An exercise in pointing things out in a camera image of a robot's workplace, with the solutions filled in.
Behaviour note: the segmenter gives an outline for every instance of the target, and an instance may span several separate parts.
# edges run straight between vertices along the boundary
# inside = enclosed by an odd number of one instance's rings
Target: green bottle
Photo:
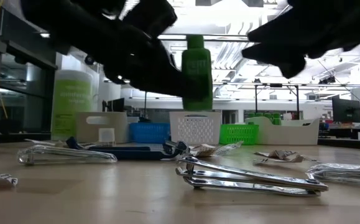
[[[210,51],[205,49],[202,35],[187,36],[187,50],[182,53],[182,72],[184,75],[194,77],[201,83],[201,88],[208,91],[202,100],[182,99],[185,110],[201,111],[213,109],[213,79],[211,77]]]

